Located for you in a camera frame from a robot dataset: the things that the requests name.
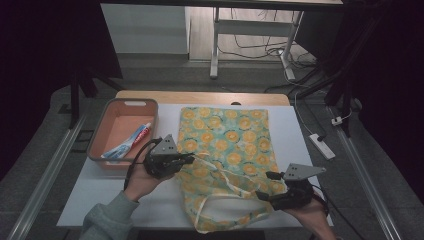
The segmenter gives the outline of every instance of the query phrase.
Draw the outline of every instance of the white tabletop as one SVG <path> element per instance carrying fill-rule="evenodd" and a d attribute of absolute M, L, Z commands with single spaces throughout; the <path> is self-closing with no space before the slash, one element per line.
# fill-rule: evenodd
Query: white tabletop
<path fill-rule="evenodd" d="M 185 106 L 209 106 L 227 109 L 268 109 L 271 141 L 280 171 L 285 171 L 289 163 L 311 165 L 311 159 L 302 136 L 293 107 L 288 106 L 229 106 L 229 105 L 190 105 L 159 104 L 156 137 L 172 134 L 178 136 L 180 110 Z M 102 169 L 96 162 L 87 158 L 74 189 L 57 223 L 62 227 L 82 226 L 85 215 L 97 203 L 108 204 L 122 190 L 126 172 Z M 319 186 L 316 177 L 309 179 Z M 234 204 L 228 200 L 225 217 L 237 216 L 255 206 L 251 201 Z M 160 184 L 151 194 L 140 200 L 140 206 L 132 215 L 134 226 L 148 229 L 194 229 L 183 210 L 183 198 L 175 179 Z M 301 226 L 292 216 L 275 211 L 267 219 L 249 225 L 251 229 L 269 229 Z"/>

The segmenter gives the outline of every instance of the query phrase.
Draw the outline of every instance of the person's arm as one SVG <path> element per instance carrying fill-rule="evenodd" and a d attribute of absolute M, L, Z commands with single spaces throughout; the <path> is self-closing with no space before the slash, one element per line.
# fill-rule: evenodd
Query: person's arm
<path fill-rule="evenodd" d="M 135 164 L 127 188 L 108 205 L 97 204 L 85 216 L 80 239 L 126 239 L 133 226 L 131 215 L 140 205 L 138 200 L 172 177 L 156 179 L 143 164 Z"/>
<path fill-rule="evenodd" d="M 327 222 L 324 207 L 315 199 L 308 205 L 298 209 L 284 210 L 294 216 L 306 229 L 320 240 L 335 240 L 336 235 Z"/>

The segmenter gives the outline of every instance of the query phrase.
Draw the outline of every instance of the human hand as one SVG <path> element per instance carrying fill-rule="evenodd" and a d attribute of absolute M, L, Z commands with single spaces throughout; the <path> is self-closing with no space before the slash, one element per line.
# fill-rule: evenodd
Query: human hand
<path fill-rule="evenodd" d="M 162 179 L 157 179 L 147 173 L 144 164 L 139 164 L 141 162 L 134 165 L 134 169 L 128 181 L 128 186 L 124 190 L 124 194 L 128 199 L 134 202 L 137 202 L 141 197 L 151 193 L 161 182 L 171 179 L 174 176 L 171 175 Z"/>
<path fill-rule="evenodd" d="M 324 212 L 324 207 L 317 200 L 312 198 L 312 201 L 308 205 L 303 206 L 302 208 L 286 209 L 284 211 L 295 217 L 306 229 L 311 231 L 318 239 L 336 239 L 336 235 L 330 228 L 330 225 L 328 225 L 327 216 Z"/>

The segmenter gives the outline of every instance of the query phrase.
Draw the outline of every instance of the yellow patterned fabric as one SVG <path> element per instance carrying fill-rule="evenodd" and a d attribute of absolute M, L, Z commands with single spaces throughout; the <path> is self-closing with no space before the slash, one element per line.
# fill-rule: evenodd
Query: yellow patterned fabric
<path fill-rule="evenodd" d="M 268 111 L 186 107 L 181 110 L 177 143 L 181 153 L 195 153 L 193 164 L 176 174 L 185 211 L 200 233 L 242 228 L 267 217 L 271 206 L 237 219 L 216 220 L 202 212 L 211 197 L 257 199 L 256 191 L 275 195 L 285 186 L 269 180 L 279 172 L 268 128 Z"/>

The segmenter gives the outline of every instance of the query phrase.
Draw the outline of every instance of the toothpaste tube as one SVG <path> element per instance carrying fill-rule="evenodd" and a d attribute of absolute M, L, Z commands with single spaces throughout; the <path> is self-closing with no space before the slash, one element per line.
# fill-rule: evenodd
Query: toothpaste tube
<path fill-rule="evenodd" d="M 151 123 L 141 125 L 127 140 L 102 154 L 102 158 L 123 158 L 150 131 Z"/>

